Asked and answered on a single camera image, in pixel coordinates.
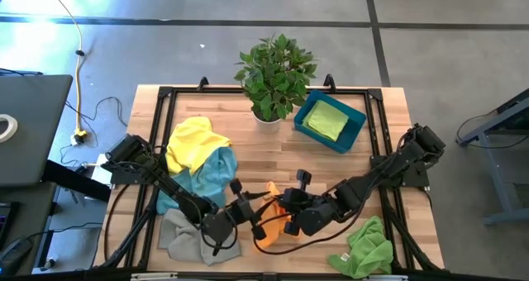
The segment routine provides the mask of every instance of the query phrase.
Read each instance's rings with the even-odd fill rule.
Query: lime green cloth
[[[314,107],[303,119],[303,126],[336,141],[349,117],[327,102],[316,101]]]
[[[380,218],[371,217],[362,228],[347,237],[347,243],[349,254],[327,257],[331,267],[353,279],[362,279],[376,269],[391,274],[393,246],[384,236]]]

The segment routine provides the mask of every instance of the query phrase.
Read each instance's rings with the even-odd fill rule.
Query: tape roll
[[[7,129],[0,134],[0,143],[3,143],[4,141],[9,140],[15,132],[17,132],[18,122],[14,117],[5,114],[0,115],[0,122],[1,121],[7,122]]]

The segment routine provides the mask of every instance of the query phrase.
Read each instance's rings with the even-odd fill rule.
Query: green leaves
[[[240,53],[243,69],[235,81],[241,82],[244,94],[252,102],[252,111],[265,121],[282,119],[293,112],[293,106],[305,103],[310,79],[316,78],[312,52],[300,49],[295,39],[281,34],[261,38],[250,54]]]

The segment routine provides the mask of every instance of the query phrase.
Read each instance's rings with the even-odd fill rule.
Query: wooden tabletop
[[[136,98],[131,112],[131,119],[127,132],[136,134],[144,139],[149,139],[151,123],[155,112],[156,97],[159,85],[140,85],[136,91]],[[406,98],[402,88],[382,88],[384,106],[388,118],[389,132],[393,146],[400,136],[411,126],[407,109]],[[334,98],[345,104],[365,112],[364,99],[355,95],[336,95]],[[164,103],[162,125],[157,141],[161,142],[163,123],[167,113],[168,100]],[[179,94],[176,100],[176,110],[173,119],[174,127],[188,117],[204,116],[212,121],[213,131],[231,139],[239,167],[236,176],[243,183],[245,190],[261,192],[269,181],[274,181],[280,190],[287,187],[297,187],[296,171],[308,170],[312,174],[312,183],[308,192],[320,194],[327,187],[347,179],[351,176],[361,176],[369,170],[369,157],[372,155],[367,122],[353,148],[339,154],[305,136],[293,128],[293,116],[288,115],[287,120],[281,122],[277,134],[262,135],[256,131],[256,124],[250,111],[251,102],[242,94]],[[379,125],[379,114],[374,105],[375,126],[377,135],[382,132]],[[379,148],[384,153],[384,144],[379,141]],[[112,205],[119,187],[112,191],[108,209]],[[124,236],[131,228],[134,207],[139,187],[130,186],[117,202],[112,215],[108,232],[108,254],[111,254],[122,242]],[[403,204],[407,218],[408,230],[431,261],[443,267],[441,251],[436,235],[436,227],[431,214],[430,205],[426,195],[415,188],[402,188]],[[230,202],[233,195],[229,188],[226,190],[226,200]],[[259,200],[254,202],[258,207]],[[337,238],[310,245],[309,247],[281,256],[264,255],[255,249],[252,243],[250,224],[239,226],[239,241],[242,256],[228,260],[222,264],[211,267],[199,263],[184,263],[169,258],[166,250],[159,250],[158,238],[160,233],[161,216],[157,216],[155,230],[150,249],[148,270],[152,271],[218,271],[218,272],[289,272],[289,273],[336,273],[326,263],[328,255],[341,255],[350,252],[346,244],[346,237],[356,231],[373,215],[382,217],[379,194],[375,190],[360,214],[359,220],[351,227],[350,231]],[[286,250],[307,241],[315,240],[334,234],[343,228],[336,222],[331,223],[316,235],[300,236],[294,239],[290,236],[280,236],[279,240],[269,250]],[[404,265],[402,241],[394,231],[399,260]],[[138,237],[135,261],[141,254],[141,247],[145,236],[145,228]],[[103,262],[103,236],[98,243],[98,252],[94,265]]]

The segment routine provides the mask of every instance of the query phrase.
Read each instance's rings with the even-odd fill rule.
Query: blue bin
[[[326,137],[320,136],[316,132],[303,126],[303,119],[312,110],[312,108],[314,107],[314,104],[316,104],[318,100],[322,100],[324,102],[329,103],[330,105],[332,105],[333,107],[336,107],[338,110],[345,113],[349,117],[349,120],[344,126],[343,131],[338,136],[338,139],[336,140],[336,142],[329,140]],[[336,99],[318,90],[313,90],[310,92],[310,94],[308,95],[307,101],[305,102],[305,105],[303,105],[299,109],[298,113],[294,117],[294,127],[297,130],[303,132],[304,134],[310,136],[314,140],[319,141],[323,145],[326,145],[329,148],[335,150],[336,152],[339,152],[342,154],[348,151],[353,146],[353,144],[355,143],[356,137],[358,136],[364,123],[365,123],[365,114],[358,112],[354,108],[349,107],[345,105],[344,103],[339,102]]]

